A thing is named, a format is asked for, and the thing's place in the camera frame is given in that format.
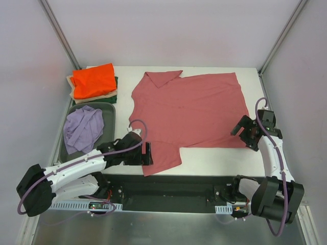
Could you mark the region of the pink t shirt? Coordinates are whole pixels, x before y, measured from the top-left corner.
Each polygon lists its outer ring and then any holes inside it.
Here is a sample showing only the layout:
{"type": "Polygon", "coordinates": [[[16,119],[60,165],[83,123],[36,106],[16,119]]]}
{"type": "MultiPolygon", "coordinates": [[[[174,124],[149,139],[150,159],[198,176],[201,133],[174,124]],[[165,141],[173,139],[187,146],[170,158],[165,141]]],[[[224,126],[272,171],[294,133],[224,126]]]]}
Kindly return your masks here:
{"type": "Polygon", "coordinates": [[[181,77],[181,71],[146,72],[132,92],[129,118],[147,130],[153,164],[145,176],[182,163],[180,148],[244,148],[231,135],[248,109],[235,73],[181,77]]]}

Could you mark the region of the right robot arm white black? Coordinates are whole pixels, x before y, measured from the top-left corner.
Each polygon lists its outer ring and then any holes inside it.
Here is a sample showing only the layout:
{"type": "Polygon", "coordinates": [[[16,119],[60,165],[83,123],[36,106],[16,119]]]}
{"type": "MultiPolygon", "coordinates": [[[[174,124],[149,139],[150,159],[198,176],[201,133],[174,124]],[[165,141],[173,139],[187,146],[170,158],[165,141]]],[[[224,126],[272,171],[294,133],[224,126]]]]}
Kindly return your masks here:
{"type": "Polygon", "coordinates": [[[231,131],[251,150],[260,152],[265,178],[262,182],[238,175],[229,189],[231,198],[251,202],[251,213],[269,221],[290,224],[301,204],[305,189],[291,175],[283,153],[283,136],[276,128],[273,111],[260,109],[256,119],[244,115],[231,131]]]}

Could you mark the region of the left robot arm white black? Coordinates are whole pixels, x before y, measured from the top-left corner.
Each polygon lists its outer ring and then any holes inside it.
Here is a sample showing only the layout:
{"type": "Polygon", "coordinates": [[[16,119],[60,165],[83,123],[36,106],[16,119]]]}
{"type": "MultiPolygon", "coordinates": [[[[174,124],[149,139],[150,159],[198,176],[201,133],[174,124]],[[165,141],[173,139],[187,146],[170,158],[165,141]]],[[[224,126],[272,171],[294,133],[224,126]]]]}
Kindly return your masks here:
{"type": "Polygon", "coordinates": [[[102,143],[74,160],[46,168],[39,164],[30,166],[16,188],[20,197],[17,212],[34,217],[62,199],[83,195],[104,198],[108,184],[101,171],[120,164],[153,164],[151,143],[137,130],[127,133],[122,139],[102,143]]]}

